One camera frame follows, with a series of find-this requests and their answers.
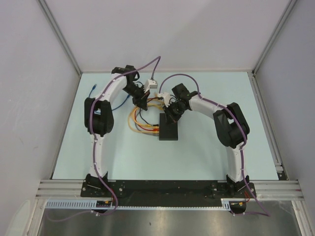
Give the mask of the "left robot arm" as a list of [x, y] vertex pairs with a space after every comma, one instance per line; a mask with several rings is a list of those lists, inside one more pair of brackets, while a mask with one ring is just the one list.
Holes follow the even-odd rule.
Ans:
[[150, 89], [156, 89], [158, 83], [148, 79], [144, 85], [138, 86], [139, 72], [134, 66], [115, 67], [111, 72], [111, 80], [94, 98], [86, 98], [84, 102], [84, 124], [92, 138], [92, 166], [82, 185], [81, 195], [104, 196], [108, 193], [108, 170], [102, 166], [104, 141], [114, 127], [112, 103], [121, 91], [132, 97], [133, 104], [143, 110], [148, 109], [147, 99]]

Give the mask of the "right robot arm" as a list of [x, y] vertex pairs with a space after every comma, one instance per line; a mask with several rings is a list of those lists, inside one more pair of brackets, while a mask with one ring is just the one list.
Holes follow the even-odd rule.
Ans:
[[232, 197], [239, 197], [249, 185], [246, 174], [244, 147], [250, 133], [249, 125], [237, 103], [223, 106], [201, 96], [197, 91], [189, 92], [179, 84], [172, 89], [175, 101], [171, 95], [162, 94], [163, 111], [168, 124], [177, 123], [185, 111], [199, 112], [214, 121], [216, 134], [228, 154], [228, 173], [226, 175], [227, 192]]

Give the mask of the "black network switch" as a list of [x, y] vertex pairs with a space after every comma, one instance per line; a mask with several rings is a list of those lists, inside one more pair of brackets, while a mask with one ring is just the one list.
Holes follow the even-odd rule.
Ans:
[[178, 124], [168, 124], [165, 113], [159, 114], [159, 135], [160, 141], [177, 141], [178, 140]]

